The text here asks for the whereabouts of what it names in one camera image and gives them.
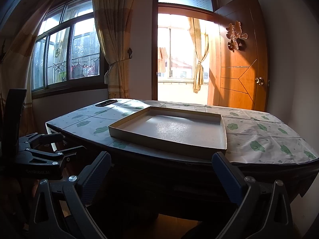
floor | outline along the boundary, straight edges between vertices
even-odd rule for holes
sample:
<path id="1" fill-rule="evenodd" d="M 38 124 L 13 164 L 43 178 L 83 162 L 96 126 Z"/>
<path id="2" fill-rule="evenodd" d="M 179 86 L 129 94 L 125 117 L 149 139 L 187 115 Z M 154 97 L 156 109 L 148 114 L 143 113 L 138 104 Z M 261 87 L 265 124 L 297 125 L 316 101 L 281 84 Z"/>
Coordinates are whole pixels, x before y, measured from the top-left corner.
<path id="1" fill-rule="evenodd" d="M 192 83 L 158 82 L 159 101 L 207 104 L 207 98 L 208 84 L 202 85 L 200 91 L 194 93 Z"/>
<path id="2" fill-rule="evenodd" d="M 128 230 L 123 239 L 180 239 L 197 221 L 180 219 L 159 214 L 154 223 L 135 226 Z"/>

smartphone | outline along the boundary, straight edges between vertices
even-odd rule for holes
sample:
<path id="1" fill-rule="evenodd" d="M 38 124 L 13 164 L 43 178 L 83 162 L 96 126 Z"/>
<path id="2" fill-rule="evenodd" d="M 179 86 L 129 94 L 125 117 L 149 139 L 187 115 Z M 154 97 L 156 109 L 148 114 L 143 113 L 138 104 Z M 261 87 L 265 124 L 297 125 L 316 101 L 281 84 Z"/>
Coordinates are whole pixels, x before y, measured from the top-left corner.
<path id="1" fill-rule="evenodd" d="M 96 107 L 104 107 L 104 106 L 107 106 L 107 105 L 110 105 L 112 103 L 116 103 L 117 100 L 107 100 L 107 101 L 104 101 L 104 102 L 101 102 L 99 104 L 95 104 Z"/>

wooden door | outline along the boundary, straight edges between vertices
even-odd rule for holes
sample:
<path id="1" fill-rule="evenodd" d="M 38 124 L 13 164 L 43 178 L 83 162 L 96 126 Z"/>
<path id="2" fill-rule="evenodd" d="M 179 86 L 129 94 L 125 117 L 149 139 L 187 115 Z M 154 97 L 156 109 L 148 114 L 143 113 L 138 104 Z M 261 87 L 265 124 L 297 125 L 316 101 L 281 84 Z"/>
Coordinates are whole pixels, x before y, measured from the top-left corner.
<path id="1" fill-rule="evenodd" d="M 214 12 L 219 35 L 214 39 L 208 104 L 265 111 L 267 97 L 267 45 L 263 14 L 258 0 L 233 0 Z M 228 48 L 226 28 L 241 23 L 247 33 L 240 50 Z"/>

door knob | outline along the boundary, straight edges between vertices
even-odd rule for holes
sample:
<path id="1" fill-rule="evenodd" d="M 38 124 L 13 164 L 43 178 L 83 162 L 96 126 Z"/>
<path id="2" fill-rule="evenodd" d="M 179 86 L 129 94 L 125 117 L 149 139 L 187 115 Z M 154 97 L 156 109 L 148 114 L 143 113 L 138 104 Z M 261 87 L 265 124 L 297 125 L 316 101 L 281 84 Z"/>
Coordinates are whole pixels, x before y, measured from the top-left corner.
<path id="1" fill-rule="evenodd" d="M 262 77 L 256 77 L 255 79 L 256 83 L 259 85 L 263 85 L 264 84 L 264 79 Z"/>

silver bolt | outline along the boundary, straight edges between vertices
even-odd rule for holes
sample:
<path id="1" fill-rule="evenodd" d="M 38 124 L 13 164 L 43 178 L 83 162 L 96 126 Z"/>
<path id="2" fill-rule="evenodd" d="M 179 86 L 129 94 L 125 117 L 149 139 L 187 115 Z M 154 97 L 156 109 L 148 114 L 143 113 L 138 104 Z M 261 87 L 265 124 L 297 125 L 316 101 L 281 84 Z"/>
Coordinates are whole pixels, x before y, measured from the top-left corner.
<path id="1" fill-rule="evenodd" d="M 77 176 L 76 175 L 71 175 L 70 177 L 69 177 L 69 182 L 74 182 L 74 181 L 76 181 L 77 180 Z"/>
<path id="2" fill-rule="evenodd" d="M 276 180 L 276 184 L 277 184 L 278 186 L 282 186 L 284 183 L 283 183 L 281 180 Z"/>
<path id="3" fill-rule="evenodd" d="M 254 177 L 251 177 L 251 176 L 245 177 L 245 180 L 246 180 L 247 182 L 249 182 L 249 183 L 254 183 L 254 182 L 256 181 L 255 178 L 254 178 Z"/>

